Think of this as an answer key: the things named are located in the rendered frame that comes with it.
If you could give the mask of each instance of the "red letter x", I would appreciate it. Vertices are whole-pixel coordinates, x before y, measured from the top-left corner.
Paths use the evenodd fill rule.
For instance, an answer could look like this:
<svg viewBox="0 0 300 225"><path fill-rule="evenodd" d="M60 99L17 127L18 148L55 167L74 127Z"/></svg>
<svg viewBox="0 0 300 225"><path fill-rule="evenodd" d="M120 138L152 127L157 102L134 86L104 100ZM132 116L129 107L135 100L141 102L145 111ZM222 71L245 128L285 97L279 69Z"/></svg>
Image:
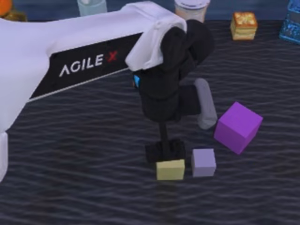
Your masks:
<svg viewBox="0 0 300 225"><path fill-rule="evenodd" d="M118 53L117 51L109 52L109 59L107 61L110 62L110 61L113 61L113 60L117 60L116 59L117 53Z"/></svg>

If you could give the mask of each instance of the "blue crate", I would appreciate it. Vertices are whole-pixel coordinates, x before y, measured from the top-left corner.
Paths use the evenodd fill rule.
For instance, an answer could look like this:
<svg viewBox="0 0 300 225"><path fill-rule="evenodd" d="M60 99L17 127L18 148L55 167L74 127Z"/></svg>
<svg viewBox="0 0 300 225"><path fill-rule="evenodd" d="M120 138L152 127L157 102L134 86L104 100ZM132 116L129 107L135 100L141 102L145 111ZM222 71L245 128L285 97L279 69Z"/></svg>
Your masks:
<svg viewBox="0 0 300 225"><path fill-rule="evenodd" d="M290 0L279 38L300 45L300 0Z"/></svg>

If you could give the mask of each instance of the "blue background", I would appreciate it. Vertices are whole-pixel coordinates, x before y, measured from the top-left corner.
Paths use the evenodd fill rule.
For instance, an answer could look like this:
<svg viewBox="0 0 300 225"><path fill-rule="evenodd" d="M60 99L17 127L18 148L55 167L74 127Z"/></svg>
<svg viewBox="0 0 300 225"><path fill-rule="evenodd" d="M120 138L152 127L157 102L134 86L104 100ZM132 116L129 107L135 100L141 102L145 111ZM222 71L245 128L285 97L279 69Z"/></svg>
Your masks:
<svg viewBox="0 0 300 225"><path fill-rule="evenodd" d="M153 0L173 11L173 0ZM134 0L107 0L109 11L119 10ZM257 19L282 20L286 14L288 0L211 0L207 19L230 20L235 11L252 11ZM26 12L30 20L63 19L79 15L76 0L15 0L19 11Z"/></svg>

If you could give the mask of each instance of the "blue object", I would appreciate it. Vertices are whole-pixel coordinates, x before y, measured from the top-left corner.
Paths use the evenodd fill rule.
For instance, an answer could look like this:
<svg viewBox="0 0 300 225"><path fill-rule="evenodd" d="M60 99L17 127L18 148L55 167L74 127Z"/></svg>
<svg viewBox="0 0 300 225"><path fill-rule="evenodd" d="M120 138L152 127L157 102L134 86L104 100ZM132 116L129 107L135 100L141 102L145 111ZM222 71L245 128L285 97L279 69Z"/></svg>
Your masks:
<svg viewBox="0 0 300 225"><path fill-rule="evenodd" d="M300 45L300 0L290 0L279 38Z"/></svg>
<svg viewBox="0 0 300 225"><path fill-rule="evenodd" d="M135 82L136 87L138 88L139 87L140 78L138 76L136 76L136 75L134 75L134 82Z"/></svg>
<svg viewBox="0 0 300 225"><path fill-rule="evenodd" d="M106 0L77 0L80 16L107 13Z"/></svg>

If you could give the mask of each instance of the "tabletop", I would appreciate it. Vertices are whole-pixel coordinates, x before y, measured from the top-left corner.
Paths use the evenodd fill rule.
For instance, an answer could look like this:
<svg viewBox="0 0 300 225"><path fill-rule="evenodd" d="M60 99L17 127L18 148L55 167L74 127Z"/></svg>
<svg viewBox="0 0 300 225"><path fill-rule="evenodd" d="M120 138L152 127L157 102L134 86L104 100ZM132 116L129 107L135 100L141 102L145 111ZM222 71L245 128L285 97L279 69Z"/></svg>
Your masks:
<svg viewBox="0 0 300 225"><path fill-rule="evenodd" d="M264 117L241 155L201 130L169 125L187 148L183 181L157 181L144 145L157 124L141 111L126 71L28 103L9 129L1 225L299 225L300 46L259 21L233 42L230 21L207 21L215 52L183 83L205 78L220 117L235 101ZM193 148L214 148L213 177L193 178Z"/></svg>

